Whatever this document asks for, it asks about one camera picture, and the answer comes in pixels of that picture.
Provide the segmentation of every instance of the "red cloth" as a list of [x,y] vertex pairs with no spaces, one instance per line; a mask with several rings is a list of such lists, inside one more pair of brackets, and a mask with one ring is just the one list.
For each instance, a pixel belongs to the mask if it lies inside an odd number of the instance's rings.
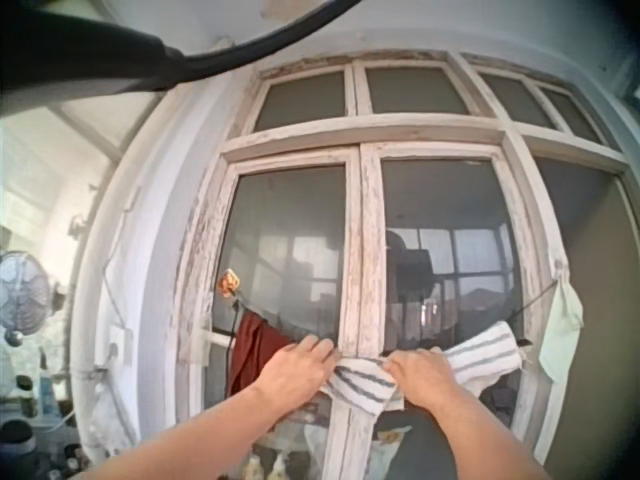
[[229,395],[251,385],[273,355],[292,341],[251,310],[242,314],[229,367]]

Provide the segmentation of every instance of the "person's left hand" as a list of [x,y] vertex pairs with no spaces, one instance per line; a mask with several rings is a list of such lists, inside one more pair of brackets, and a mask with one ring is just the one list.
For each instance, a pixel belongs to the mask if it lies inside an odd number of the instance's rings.
[[340,353],[328,338],[307,335],[299,344],[278,350],[250,388],[281,415],[311,400],[333,372]]

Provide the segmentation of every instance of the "light green cloth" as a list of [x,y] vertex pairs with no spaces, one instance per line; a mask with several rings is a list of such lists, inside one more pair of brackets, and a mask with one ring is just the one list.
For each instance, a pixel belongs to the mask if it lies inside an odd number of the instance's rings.
[[582,303],[566,279],[558,281],[549,323],[540,349],[540,364],[555,383],[566,382],[580,337]]

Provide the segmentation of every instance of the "person's right hand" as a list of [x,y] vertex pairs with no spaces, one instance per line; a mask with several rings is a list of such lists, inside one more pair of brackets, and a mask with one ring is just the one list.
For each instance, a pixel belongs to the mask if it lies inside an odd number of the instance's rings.
[[336,368],[340,353],[333,342],[307,335],[299,344],[278,350],[251,385],[281,415],[313,397]]
[[456,383],[451,366],[439,348],[397,350],[387,357],[384,369],[407,400],[430,412],[446,407],[452,395],[464,391]]

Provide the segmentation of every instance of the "striped towel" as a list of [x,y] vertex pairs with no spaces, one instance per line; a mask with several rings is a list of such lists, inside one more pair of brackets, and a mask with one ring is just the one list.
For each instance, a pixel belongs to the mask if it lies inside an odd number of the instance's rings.
[[[503,321],[447,350],[445,356],[456,381],[475,396],[522,366],[516,339]],[[320,390],[374,417],[383,410],[401,410],[404,398],[383,363],[378,358],[342,358]]]

